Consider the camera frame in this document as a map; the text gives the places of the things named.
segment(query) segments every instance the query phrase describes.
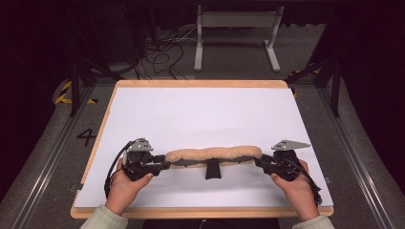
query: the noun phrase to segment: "hand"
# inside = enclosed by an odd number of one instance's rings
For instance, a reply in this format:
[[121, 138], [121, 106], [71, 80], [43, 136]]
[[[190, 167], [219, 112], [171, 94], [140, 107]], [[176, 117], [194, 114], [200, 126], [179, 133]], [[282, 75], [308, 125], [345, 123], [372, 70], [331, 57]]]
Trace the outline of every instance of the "hand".
[[141, 188], [145, 187], [152, 179], [152, 174], [147, 174], [137, 181], [132, 181], [120, 170], [122, 158], [118, 161], [117, 171], [112, 177], [110, 194], [105, 206], [117, 215], [122, 215], [125, 209], [135, 200]]
[[[308, 172], [308, 164], [300, 160], [304, 169]], [[319, 216], [318, 209], [313, 199], [313, 193], [309, 182], [304, 175], [299, 175], [293, 181], [286, 181], [276, 174], [271, 174], [271, 179], [279, 186], [286, 195], [291, 206], [298, 214], [301, 221], [306, 221]]]

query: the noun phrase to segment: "white paper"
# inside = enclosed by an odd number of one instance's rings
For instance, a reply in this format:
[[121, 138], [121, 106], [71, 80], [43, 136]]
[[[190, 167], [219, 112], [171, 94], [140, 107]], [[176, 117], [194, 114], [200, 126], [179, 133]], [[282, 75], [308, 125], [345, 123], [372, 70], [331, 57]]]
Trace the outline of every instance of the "white paper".
[[[178, 149], [255, 145], [272, 155], [282, 139], [309, 143], [290, 89], [119, 88], [92, 168], [75, 207], [105, 203], [104, 181], [128, 141], [145, 137], [153, 155]], [[309, 164], [322, 189], [322, 206], [332, 206], [312, 147], [295, 150]], [[254, 163], [221, 166], [221, 179], [205, 179], [205, 169], [169, 169], [143, 188], [131, 207], [289, 206], [285, 196]]]

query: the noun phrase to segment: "beige foam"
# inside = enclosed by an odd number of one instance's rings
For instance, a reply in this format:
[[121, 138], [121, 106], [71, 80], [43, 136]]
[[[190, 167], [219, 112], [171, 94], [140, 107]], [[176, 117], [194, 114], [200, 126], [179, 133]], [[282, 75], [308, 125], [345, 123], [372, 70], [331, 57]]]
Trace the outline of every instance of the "beige foam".
[[[235, 147], [211, 147], [205, 149], [180, 149], [167, 153], [165, 160], [169, 162], [176, 162], [180, 159], [184, 160], [208, 160], [211, 158], [234, 159], [240, 156], [253, 156], [256, 158], [262, 158], [262, 150], [257, 146], [249, 146], [249, 145], [235, 146]], [[237, 162], [222, 163], [222, 165], [232, 165], [232, 164], [237, 164]], [[204, 165], [205, 164], [197, 164], [188, 167], [201, 167]]]

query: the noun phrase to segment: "yellow tape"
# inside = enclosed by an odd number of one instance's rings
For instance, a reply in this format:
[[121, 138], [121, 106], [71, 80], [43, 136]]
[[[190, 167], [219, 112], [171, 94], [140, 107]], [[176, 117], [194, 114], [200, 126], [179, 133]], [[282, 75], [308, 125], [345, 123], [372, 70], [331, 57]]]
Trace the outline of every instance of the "yellow tape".
[[[60, 92], [59, 96], [57, 97], [56, 101], [54, 102], [55, 104], [59, 103], [68, 103], [72, 104], [73, 101], [70, 98], [65, 98], [66, 92], [71, 88], [72, 86], [72, 80], [68, 80], [65, 85], [63, 85], [62, 91]], [[98, 100], [90, 98], [89, 101], [87, 101], [88, 104], [97, 104]]]
[[[317, 70], [314, 70], [314, 71], [312, 71], [312, 73], [308, 73], [308, 74], [319, 74], [319, 70], [320, 70], [321, 68], [319, 68], [319, 69], [317, 69]], [[296, 71], [292, 71], [291, 73], [289, 73], [288, 74], [288, 76], [293, 76], [293, 75], [295, 75], [295, 74], [297, 74], [297, 73], [299, 73], [300, 71], [298, 71], [298, 70], [296, 70]]]

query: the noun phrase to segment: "foam roll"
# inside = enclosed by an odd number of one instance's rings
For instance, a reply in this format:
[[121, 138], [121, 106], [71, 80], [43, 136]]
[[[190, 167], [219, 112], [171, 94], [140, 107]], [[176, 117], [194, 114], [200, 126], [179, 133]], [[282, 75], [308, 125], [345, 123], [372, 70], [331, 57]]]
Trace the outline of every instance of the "foam roll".
[[235, 147], [211, 147], [205, 149], [180, 149], [166, 154], [165, 160], [175, 163], [179, 160], [201, 161], [202, 163], [193, 166], [203, 166], [208, 159], [235, 159], [238, 157], [262, 158], [262, 150], [257, 146], [235, 146]]

